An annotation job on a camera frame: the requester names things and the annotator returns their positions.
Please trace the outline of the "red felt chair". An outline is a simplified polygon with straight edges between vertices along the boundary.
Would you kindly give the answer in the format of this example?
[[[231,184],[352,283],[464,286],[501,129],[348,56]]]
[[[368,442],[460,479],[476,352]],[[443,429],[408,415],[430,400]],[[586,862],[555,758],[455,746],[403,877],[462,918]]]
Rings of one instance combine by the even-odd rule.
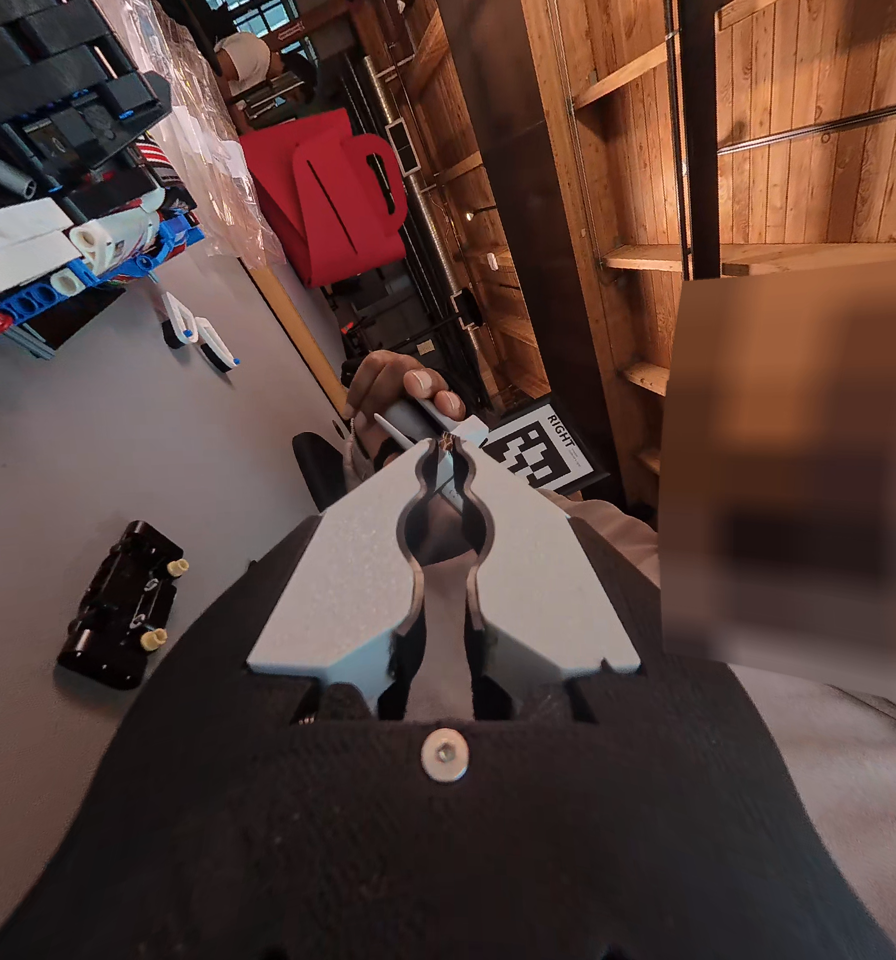
[[[406,188],[390,144],[344,109],[256,130],[239,144],[262,214],[307,288],[406,256]]]

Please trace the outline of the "black toy brick assembly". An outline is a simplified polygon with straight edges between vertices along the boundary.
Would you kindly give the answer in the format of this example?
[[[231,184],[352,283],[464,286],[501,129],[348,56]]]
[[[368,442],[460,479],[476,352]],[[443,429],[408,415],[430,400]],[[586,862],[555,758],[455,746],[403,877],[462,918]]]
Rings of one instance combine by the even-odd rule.
[[[177,581],[190,565],[151,524],[127,525],[89,583],[70,621],[57,666],[113,690],[134,690],[167,642]]]

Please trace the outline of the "wooden wall shelf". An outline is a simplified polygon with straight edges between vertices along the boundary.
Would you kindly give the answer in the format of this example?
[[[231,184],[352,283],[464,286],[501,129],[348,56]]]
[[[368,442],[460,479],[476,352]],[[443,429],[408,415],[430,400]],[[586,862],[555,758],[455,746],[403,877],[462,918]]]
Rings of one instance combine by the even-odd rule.
[[[657,498],[690,248],[677,3],[565,2],[567,110],[635,499]],[[714,13],[714,206],[725,279],[896,260],[896,2]]]

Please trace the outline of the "grey desk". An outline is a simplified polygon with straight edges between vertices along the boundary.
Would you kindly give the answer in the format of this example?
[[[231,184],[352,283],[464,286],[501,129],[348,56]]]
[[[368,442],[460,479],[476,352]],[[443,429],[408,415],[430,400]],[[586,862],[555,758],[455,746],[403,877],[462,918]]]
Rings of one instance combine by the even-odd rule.
[[[0,874],[41,868],[134,695],[56,673],[66,628],[128,522],[190,572],[177,634],[312,508],[292,452],[333,408],[235,258],[199,247],[134,283],[50,360],[0,341]],[[240,360],[171,349],[162,294]]]

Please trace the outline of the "toy brick vehicle model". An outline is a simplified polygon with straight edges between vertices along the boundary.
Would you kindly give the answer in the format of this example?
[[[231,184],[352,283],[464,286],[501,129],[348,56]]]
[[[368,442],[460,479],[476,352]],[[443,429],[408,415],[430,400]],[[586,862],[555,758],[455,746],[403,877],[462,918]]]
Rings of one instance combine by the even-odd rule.
[[[53,358],[204,240],[151,135],[171,110],[94,2],[0,1],[0,340]]]

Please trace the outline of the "framed black white marker tag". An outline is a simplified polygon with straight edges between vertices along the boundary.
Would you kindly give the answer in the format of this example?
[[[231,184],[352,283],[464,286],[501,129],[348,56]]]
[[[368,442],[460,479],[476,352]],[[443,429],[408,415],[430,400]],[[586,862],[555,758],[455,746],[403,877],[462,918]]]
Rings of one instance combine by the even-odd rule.
[[[553,393],[507,414],[489,429],[481,450],[533,489],[563,497],[608,477]]]

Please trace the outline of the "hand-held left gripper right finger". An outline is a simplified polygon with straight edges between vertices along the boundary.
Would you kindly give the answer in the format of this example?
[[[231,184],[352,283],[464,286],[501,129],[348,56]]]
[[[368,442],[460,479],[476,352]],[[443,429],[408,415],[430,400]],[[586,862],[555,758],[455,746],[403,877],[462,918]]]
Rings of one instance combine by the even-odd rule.
[[[465,650],[477,719],[509,719],[541,688],[642,665],[570,517],[471,441],[453,441],[466,579]]]

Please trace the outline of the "clear plastic bag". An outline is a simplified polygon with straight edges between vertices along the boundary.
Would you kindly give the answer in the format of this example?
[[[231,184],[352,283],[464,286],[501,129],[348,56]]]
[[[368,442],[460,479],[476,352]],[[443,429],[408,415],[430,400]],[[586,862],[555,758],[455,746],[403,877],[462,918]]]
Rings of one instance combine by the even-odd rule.
[[[285,264],[214,71],[188,28],[155,2],[98,1],[96,6],[140,71],[155,72],[170,86],[171,114],[150,135],[195,201],[208,253],[240,258],[249,269]]]

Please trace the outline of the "person's right forearm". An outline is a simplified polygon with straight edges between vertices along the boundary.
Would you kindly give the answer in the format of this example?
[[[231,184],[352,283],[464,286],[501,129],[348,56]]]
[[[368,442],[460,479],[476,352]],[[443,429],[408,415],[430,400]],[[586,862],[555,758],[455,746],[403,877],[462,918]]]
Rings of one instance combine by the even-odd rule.
[[[660,587],[658,534],[646,522],[603,500],[562,497],[558,503],[567,515],[591,526],[650,582]]]

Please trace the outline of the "person's right hand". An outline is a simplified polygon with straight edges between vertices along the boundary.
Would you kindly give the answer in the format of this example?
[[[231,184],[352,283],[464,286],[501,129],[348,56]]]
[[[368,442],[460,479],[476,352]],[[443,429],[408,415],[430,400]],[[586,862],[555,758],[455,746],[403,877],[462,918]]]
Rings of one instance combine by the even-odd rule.
[[[355,372],[342,417],[351,427],[343,468],[347,492],[393,462],[402,453],[377,421],[396,402],[426,400],[445,417],[461,422],[466,406],[461,396],[436,369],[406,354],[377,350],[367,355]]]

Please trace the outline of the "person's beige sweatshirt torso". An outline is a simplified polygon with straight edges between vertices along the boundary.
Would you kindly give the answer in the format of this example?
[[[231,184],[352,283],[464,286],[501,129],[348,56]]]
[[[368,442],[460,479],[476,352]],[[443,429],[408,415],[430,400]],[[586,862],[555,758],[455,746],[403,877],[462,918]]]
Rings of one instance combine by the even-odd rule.
[[[896,702],[734,666],[839,870],[896,944]]]

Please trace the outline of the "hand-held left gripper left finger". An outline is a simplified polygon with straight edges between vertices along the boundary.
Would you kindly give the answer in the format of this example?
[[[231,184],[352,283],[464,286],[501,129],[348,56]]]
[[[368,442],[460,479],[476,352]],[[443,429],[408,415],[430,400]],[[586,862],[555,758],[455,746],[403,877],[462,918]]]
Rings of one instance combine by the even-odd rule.
[[[406,714],[427,633],[409,518],[437,468],[437,442],[420,441],[321,513],[248,655],[254,674],[349,685],[373,713]]]

